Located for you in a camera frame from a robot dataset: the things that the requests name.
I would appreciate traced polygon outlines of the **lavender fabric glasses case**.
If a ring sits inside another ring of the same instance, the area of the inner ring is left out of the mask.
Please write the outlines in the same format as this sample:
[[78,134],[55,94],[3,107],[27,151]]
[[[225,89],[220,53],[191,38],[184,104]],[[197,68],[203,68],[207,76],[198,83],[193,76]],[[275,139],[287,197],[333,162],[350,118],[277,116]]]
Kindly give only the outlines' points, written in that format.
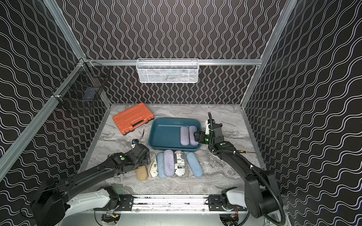
[[180,143],[182,146],[189,145],[189,128],[180,127]]
[[174,153],[172,150],[164,151],[164,171],[167,177],[171,177],[174,175]]
[[199,142],[195,140],[195,132],[198,131],[196,126],[189,126],[189,144],[192,146],[198,146]]

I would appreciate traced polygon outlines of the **tan fabric glasses case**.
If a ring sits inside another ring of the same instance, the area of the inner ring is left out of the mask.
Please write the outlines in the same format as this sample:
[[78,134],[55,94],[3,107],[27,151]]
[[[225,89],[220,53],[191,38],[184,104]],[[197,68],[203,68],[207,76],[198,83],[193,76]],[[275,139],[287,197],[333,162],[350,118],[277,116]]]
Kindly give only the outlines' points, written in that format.
[[146,166],[139,166],[136,170],[136,179],[138,181],[145,181],[149,176],[148,176],[148,171],[147,171],[147,167]]

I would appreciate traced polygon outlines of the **cream map print glasses case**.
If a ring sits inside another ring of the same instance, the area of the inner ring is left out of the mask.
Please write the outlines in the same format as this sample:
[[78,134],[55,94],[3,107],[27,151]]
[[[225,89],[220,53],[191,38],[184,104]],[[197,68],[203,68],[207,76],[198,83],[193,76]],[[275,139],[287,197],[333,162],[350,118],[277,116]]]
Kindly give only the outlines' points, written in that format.
[[154,152],[150,152],[149,176],[155,178],[158,176],[157,158]]

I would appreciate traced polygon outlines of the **newspaper print glasses case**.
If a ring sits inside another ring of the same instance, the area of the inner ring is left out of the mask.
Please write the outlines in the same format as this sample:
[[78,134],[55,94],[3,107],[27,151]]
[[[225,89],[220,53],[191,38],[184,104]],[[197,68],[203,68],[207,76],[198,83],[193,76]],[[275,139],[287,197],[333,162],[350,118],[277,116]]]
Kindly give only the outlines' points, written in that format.
[[185,153],[181,150],[174,152],[174,169],[175,175],[178,177],[183,177],[185,175]]

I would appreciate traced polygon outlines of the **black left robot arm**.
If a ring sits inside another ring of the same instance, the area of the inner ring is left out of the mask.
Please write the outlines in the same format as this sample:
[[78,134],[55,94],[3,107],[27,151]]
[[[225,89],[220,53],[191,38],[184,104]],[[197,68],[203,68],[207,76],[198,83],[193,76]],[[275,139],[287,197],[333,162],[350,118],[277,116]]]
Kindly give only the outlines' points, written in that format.
[[68,202],[79,193],[104,180],[148,164],[149,149],[143,144],[136,144],[127,153],[113,153],[101,164],[75,176],[65,179],[49,178],[43,181],[31,198],[30,204],[37,225],[56,225],[70,209]]

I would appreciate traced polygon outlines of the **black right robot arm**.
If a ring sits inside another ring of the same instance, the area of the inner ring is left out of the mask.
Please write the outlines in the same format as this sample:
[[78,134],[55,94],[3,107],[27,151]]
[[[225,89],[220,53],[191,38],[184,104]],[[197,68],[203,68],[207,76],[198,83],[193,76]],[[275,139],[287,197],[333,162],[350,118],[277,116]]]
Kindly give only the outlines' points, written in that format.
[[222,124],[214,119],[206,120],[206,131],[190,133],[190,141],[208,146],[208,150],[229,164],[244,180],[244,203],[249,213],[264,217],[277,226],[286,223],[283,201],[274,174],[252,164],[231,142],[224,139]]

